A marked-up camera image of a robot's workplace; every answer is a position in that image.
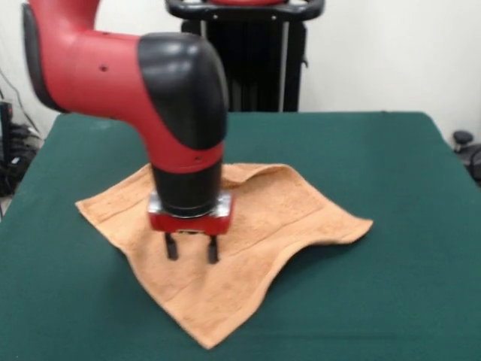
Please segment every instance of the orange towel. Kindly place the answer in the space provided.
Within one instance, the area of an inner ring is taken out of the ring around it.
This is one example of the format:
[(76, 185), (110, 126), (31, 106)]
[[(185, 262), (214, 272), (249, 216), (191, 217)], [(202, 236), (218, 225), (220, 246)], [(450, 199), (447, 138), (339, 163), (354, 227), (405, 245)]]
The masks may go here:
[(162, 233), (147, 216), (150, 167), (77, 203), (81, 214), (128, 258), (153, 299), (199, 344), (216, 346), (254, 314), (280, 269), (312, 244), (348, 244), (373, 222), (354, 217), (287, 165), (224, 165), (222, 187), (235, 197), (216, 265), (205, 235), (174, 235), (179, 259), (167, 259)]

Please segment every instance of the green felt surface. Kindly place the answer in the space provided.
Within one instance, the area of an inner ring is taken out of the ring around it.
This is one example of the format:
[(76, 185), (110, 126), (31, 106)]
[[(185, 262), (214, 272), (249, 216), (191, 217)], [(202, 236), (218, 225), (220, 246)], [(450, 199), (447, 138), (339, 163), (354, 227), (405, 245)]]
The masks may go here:
[(301, 251), (211, 351), (74, 206), (146, 161), (122, 123), (58, 119), (0, 224), (0, 360), (481, 359), (481, 192), (427, 116), (230, 116), (226, 162), (290, 164), (375, 224)]

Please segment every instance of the black stand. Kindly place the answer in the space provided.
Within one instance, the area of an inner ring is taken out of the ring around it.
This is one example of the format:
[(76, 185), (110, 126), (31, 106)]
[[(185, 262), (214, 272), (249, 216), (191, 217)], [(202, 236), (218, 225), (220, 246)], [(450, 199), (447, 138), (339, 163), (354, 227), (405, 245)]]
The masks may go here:
[(303, 21), (324, 10), (324, 0), (291, 5), (219, 5), (167, 0), (184, 19), (182, 32), (206, 38), (219, 54), (229, 92), (229, 111), (296, 112), (307, 30)]
[(303, 23), (184, 21), (182, 32), (216, 48), (228, 81), (230, 111), (298, 111), (306, 44)]

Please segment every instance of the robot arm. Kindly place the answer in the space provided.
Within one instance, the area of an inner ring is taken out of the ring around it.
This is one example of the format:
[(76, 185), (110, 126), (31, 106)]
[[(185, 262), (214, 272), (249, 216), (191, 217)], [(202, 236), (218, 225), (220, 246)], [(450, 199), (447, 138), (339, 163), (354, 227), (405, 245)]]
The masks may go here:
[(215, 214), (219, 205), (228, 109), (215, 50), (202, 38), (182, 33), (98, 32), (99, 2), (29, 0), (23, 5), (35, 94), (53, 110), (122, 120), (137, 129), (156, 184), (158, 198), (150, 205), (154, 229), (226, 232), (226, 217), (222, 222), (202, 218)]

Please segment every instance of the white wall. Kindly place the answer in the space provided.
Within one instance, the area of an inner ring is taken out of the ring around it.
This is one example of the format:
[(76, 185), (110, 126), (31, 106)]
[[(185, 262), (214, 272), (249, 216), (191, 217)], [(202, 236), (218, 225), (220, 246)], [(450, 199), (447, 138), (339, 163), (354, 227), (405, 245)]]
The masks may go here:
[[(20, 3), (0, 0), (0, 66), (46, 134), (56, 114), (29, 85)], [(480, 14), (480, 0), (327, 0), (308, 23), (301, 110), (425, 111), (446, 138), (460, 128), (481, 137)], [(97, 27), (141, 35), (178, 31), (180, 21), (163, 0), (103, 0)]]

